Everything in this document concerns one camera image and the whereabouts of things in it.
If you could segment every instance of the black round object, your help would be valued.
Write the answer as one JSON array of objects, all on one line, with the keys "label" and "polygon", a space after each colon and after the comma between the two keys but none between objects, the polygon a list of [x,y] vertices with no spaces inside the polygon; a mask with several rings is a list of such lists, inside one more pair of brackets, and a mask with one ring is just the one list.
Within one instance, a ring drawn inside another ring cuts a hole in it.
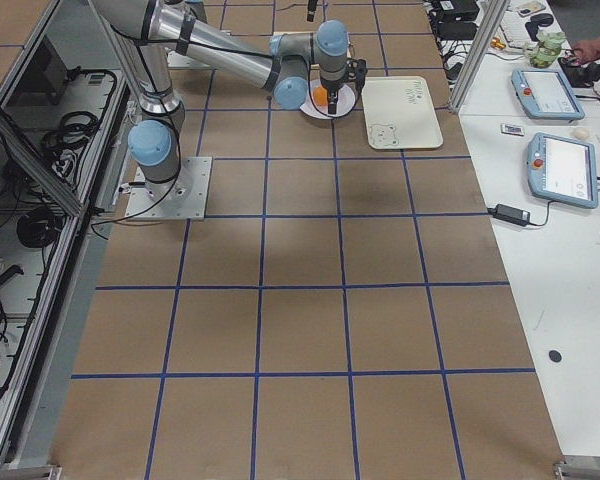
[{"label": "black round object", "polygon": [[556,363],[559,363],[560,361],[562,361],[562,355],[557,350],[551,350],[549,352],[549,358]]},{"label": "black round object", "polygon": [[43,248],[58,238],[62,220],[49,207],[38,207],[18,219],[18,240],[27,248]]}]

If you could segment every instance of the tablet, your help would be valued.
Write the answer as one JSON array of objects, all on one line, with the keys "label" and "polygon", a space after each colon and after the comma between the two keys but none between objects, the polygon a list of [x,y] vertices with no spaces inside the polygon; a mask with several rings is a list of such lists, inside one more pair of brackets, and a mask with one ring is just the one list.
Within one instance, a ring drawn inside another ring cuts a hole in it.
[{"label": "tablet", "polygon": [[522,108],[530,118],[579,120],[584,110],[560,70],[520,70],[511,73],[511,83]]},{"label": "tablet", "polygon": [[537,133],[527,152],[531,193],[576,207],[596,208],[595,149],[590,143]]}]

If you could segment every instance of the power adapter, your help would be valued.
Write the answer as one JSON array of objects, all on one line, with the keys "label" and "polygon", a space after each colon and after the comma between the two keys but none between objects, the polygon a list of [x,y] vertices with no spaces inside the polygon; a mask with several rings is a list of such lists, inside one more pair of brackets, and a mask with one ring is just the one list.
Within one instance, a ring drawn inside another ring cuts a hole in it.
[{"label": "power adapter", "polygon": [[487,209],[488,212],[504,222],[513,223],[514,225],[520,225],[526,227],[531,224],[531,214],[526,210],[520,210],[519,208],[510,207],[509,205],[497,204],[494,208]]}]

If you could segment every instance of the white robot link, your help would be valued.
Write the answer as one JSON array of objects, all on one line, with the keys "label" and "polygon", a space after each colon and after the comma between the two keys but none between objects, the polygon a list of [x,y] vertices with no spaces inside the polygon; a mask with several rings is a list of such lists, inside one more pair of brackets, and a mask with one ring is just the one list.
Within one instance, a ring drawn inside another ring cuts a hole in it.
[{"label": "white robot link", "polygon": [[324,22],[315,34],[275,35],[269,42],[270,52],[264,53],[208,25],[199,1],[91,2],[110,26],[107,33],[127,83],[139,99],[144,121],[132,129],[128,143],[147,188],[151,185],[155,192],[173,189],[180,175],[181,159],[175,150],[185,108],[172,86],[167,50],[273,92],[276,102],[288,110],[305,102],[314,64],[327,90],[329,114],[336,113],[338,91],[345,82],[355,82],[358,92],[364,86],[366,64],[348,58],[347,29],[337,20]]}]

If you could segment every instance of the gray floor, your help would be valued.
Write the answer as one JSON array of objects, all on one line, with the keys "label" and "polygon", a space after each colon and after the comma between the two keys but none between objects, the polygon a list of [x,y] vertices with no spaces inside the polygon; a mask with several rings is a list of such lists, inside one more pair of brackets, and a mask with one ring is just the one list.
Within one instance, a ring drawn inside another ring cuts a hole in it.
[{"label": "gray floor", "polygon": [[600,0],[547,0],[569,43],[600,35]]}]

